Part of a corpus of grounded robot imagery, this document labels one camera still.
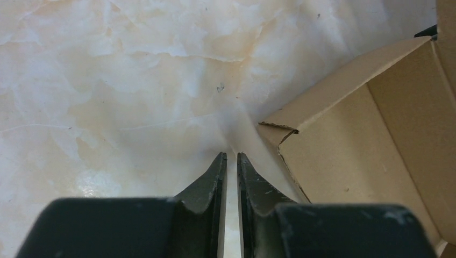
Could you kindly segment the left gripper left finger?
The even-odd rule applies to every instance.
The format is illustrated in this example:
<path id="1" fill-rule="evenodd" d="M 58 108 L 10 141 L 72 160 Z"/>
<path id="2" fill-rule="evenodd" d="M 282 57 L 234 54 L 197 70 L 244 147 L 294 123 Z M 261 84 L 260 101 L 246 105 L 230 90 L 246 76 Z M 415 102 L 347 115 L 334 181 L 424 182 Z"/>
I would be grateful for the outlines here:
<path id="1" fill-rule="evenodd" d="M 227 155 L 173 197 L 60 198 L 18 257 L 222 257 Z"/>

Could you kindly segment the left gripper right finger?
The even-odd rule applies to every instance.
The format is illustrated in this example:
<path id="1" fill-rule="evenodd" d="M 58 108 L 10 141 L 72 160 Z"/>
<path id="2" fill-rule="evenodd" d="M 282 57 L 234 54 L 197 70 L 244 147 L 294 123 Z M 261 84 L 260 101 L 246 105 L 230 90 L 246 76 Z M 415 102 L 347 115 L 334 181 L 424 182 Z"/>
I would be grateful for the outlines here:
<path id="1" fill-rule="evenodd" d="M 424 228 L 392 204 L 299 204 L 237 155 L 242 257 L 435 257 Z"/>

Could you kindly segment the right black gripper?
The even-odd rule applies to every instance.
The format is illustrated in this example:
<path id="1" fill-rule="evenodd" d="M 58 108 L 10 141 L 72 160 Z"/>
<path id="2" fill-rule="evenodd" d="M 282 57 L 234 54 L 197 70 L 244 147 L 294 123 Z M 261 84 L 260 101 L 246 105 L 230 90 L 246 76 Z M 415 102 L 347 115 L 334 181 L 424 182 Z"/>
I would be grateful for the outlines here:
<path id="1" fill-rule="evenodd" d="M 437 24 L 431 26 L 431 27 L 428 27 L 418 33 L 416 33 L 414 35 L 415 38 L 418 38 L 418 37 L 432 37 L 432 38 L 436 38 L 437 37 L 437 34 L 438 34 L 438 29 L 437 29 Z"/>

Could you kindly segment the brown cardboard box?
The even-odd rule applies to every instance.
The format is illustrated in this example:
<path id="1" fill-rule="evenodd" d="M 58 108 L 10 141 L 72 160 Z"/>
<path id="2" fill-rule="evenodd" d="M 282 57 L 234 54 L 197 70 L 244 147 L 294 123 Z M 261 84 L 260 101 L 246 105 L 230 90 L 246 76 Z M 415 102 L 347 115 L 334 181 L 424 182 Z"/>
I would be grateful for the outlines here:
<path id="1" fill-rule="evenodd" d="M 399 203 L 455 257 L 455 1 L 438 34 L 363 54 L 259 124 L 312 203 Z"/>

